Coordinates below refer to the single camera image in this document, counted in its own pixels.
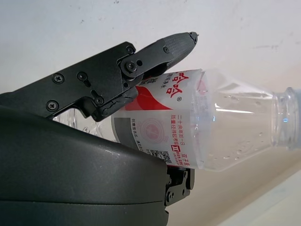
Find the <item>red logo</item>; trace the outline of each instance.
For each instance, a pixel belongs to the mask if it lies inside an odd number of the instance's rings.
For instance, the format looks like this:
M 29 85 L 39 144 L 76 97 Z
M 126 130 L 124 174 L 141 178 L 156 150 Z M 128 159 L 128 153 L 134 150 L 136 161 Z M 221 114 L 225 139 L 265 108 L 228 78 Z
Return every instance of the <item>red logo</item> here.
M 180 146 L 178 145 L 171 145 L 171 150 L 173 152 L 181 152 Z
M 170 98 L 172 98 L 177 93 L 182 93 L 182 90 L 179 89 L 179 83 L 184 79 L 188 79 L 189 77 L 185 76 L 184 73 L 179 73 L 179 76 L 173 78 L 172 81 L 176 81 L 176 84 L 173 85 L 172 88 L 168 88 L 166 93 L 170 94 Z
M 150 143 L 159 144 L 164 140 L 164 129 L 156 119 L 147 119 L 141 125 L 142 137 Z

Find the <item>black metal bracket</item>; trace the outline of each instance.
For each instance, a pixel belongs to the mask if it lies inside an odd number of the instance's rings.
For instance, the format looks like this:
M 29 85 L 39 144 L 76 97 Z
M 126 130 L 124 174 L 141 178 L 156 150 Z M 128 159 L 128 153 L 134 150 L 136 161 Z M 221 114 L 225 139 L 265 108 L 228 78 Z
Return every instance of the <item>black metal bracket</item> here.
M 167 167 L 167 174 L 165 205 L 169 206 L 190 194 L 194 186 L 194 169 Z
M 52 119 L 69 108 L 101 121 L 132 102 L 143 75 L 158 76 L 185 58 L 197 34 L 160 39 L 135 54 L 124 42 L 14 92 L 0 96 L 0 105 Z

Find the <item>water droplet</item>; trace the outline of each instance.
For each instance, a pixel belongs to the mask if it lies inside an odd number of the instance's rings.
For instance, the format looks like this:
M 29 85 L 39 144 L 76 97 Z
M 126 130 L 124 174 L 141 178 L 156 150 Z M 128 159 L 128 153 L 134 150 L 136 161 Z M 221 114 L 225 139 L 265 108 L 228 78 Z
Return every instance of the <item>water droplet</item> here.
M 231 97 L 231 100 L 239 101 L 239 99 L 237 97 Z

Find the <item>plastic water bottle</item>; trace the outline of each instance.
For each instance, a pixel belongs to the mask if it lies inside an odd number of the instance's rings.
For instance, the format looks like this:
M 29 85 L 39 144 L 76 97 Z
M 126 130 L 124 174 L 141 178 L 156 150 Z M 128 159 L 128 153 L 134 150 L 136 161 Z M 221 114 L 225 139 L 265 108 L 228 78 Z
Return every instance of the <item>plastic water bottle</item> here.
M 213 171 L 273 146 L 301 147 L 301 90 L 274 93 L 214 70 L 164 74 L 137 89 L 111 119 L 95 123 L 72 109 L 56 120 L 168 165 Z

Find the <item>gray rectangle on label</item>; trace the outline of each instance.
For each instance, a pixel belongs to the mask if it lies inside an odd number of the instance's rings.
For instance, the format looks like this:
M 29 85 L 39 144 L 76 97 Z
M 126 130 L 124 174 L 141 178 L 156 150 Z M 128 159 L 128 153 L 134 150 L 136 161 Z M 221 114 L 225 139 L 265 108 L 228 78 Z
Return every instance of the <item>gray rectangle on label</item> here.
M 116 135 L 122 145 L 139 150 L 132 134 L 131 118 L 114 118 Z

